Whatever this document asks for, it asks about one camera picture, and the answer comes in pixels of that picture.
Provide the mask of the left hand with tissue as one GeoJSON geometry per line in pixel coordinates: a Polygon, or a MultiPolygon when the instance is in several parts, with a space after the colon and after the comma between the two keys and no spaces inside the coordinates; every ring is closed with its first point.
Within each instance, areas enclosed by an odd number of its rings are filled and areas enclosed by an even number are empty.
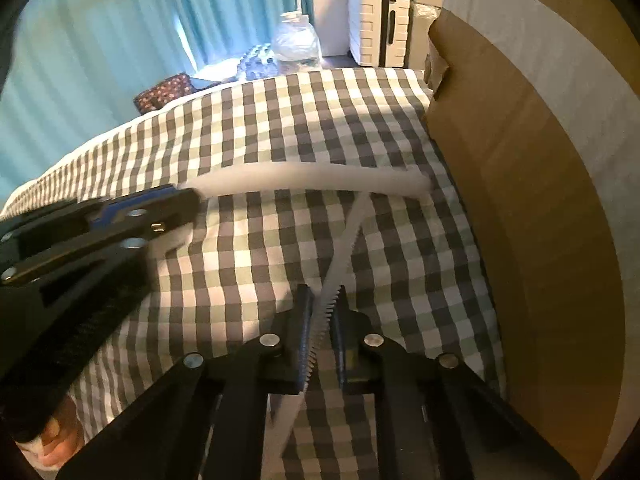
{"type": "Polygon", "coordinates": [[[42,433],[17,446],[35,469],[58,471],[84,444],[84,427],[78,418],[76,404],[70,396],[64,396],[42,433]]]}

